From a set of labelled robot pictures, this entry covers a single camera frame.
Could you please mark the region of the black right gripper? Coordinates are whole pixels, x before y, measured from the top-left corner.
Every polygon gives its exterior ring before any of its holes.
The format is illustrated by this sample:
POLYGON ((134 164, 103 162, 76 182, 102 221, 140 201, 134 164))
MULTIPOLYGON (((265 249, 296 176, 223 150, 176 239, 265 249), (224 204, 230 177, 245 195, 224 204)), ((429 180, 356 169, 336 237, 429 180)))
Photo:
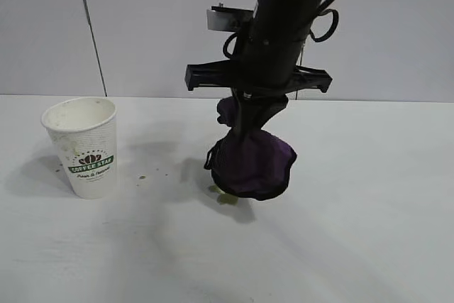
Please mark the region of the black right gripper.
POLYGON ((201 87, 231 88, 263 96, 256 104, 252 99, 236 97, 237 115, 233 132, 244 140, 253 127, 261 129, 272 117, 288 105, 285 94, 304 89, 326 93, 332 77, 325 70, 297 65, 303 42, 295 49, 278 47, 253 57, 245 55, 245 31, 238 30, 223 44, 225 60, 187 65, 184 81, 189 91, 201 87))

